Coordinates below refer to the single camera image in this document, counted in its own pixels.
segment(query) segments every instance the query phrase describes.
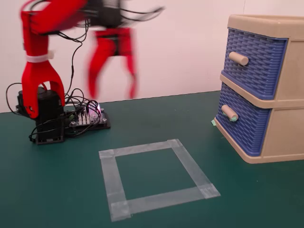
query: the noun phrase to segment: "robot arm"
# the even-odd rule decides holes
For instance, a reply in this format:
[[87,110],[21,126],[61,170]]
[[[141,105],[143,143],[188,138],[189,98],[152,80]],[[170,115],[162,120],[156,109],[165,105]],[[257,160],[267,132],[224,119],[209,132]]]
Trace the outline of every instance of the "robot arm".
[[131,29],[119,27],[122,24],[121,0],[47,0],[50,2],[42,11],[24,11],[33,2],[30,0],[21,8],[24,48],[27,64],[22,76],[23,105],[30,118],[39,115],[37,90],[46,81],[65,105],[62,81],[48,61],[48,34],[76,26],[78,22],[90,18],[91,26],[106,27],[95,33],[97,48],[88,69],[90,95],[96,96],[96,80],[106,60],[110,56],[124,56],[126,66],[132,76],[130,98],[136,90],[136,73],[131,47]]

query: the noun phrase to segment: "tape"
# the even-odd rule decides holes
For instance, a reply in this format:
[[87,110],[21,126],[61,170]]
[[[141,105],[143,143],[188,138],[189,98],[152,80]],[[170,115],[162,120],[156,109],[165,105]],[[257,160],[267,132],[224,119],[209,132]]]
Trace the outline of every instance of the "tape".
[[150,143],[146,145],[138,145],[138,146],[129,146],[120,149],[114,149],[115,157],[123,156],[128,154],[135,154],[135,153],[142,153],[142,152],[149,152],[149,151],[157,151],[171,148],[168,142],[156,142]]
[[112,221],[131,217],[113,150],[99,152]]
[[197,186],[211,184],[208,177],[203,173],[178,139],[168,140],[168,143]]
[[[126,200],[115,157],[168,148],[173,149],[174,153],[197,186],[189,189]],[[131,217],[131,214],[139,212],[220,196],[218,190],[210,182],[178,139],[100,151],[99,157],[104,174],[104,184],[112,221],[127,219]]]

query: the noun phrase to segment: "circuit board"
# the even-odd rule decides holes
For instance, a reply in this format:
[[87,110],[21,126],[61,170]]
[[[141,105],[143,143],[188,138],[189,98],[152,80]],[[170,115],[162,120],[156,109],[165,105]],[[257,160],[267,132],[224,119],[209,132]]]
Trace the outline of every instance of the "circuit board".
[[111,127],[108,115],[99,105],[94,110],[92,108],[89,110],[84,109],[78,115],[74,115],[69,127],[73,132],[80,132],[90,125],[95,125],[91,130],[108,129]]

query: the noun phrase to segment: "red robot arm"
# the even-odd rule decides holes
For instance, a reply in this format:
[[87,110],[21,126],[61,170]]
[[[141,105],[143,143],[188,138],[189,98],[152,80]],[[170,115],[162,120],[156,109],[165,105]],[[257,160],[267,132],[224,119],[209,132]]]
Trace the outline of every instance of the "red robot arm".
[[69,29],[84,19],[82,8],[87,0],[49,0],[42,11],[24,11],[34,0],[25,3],[21,8],[23,24],[24,49],[27,53],[27,64],[22,75],[23,102],[30,118],[39,115],[37,90],[38,86],[49,81],[51,90],[57,92],[61,104],[65,105],[65,94],[62,81],[48,61],[48,32]]
[[[23,104],[32,119],[39,115],[37,90],[44,82],[50,82],[51,90],[57,92],[62,106],[65,105],[62,81],[48,61],[47,33],[72,28],[84,20],[85,15],[81,9],[89,0],[48,0],[50,3],[42,11],[24,11],[24,8],[33,1],[25,3],[20,12],[28,61],[22,76]],[[88,70],[91,96],[96,96],[96,79],[108,57],[120,55],[126,58],[126,66],[132,76],[130,98],[134,98],[136,72],[132,55],[131,29],[109,28],[98,31],[95,35],[98,46]]]

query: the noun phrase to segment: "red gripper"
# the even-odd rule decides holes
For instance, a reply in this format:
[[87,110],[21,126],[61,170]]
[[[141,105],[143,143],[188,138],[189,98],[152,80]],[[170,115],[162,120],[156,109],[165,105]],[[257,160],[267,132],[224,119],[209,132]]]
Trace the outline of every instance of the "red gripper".
[[[30,57],[39,57],[48,54],[48,36],[34,34],[30,28],[31,12],[23,11],[24,48]],[[65,105],[65,94],[62,81],[48,60],[33,63],[27,62],[22,75],[23,104],[31,118],[38,117],[38,86],[50,82],[51,90],[57,92],[62,106]]]
[[95,50],[89,66],[88,87],[90,95],[95,98],[97,95],[96,81],[99,72],[102,70],[110,56],[120,55],[126,58],[126,66],[132,76],[130,98],[135,97],[137,81],[134,67],[131,29],[130,28],[109,28],[104,31],[96,31],[97,49]]

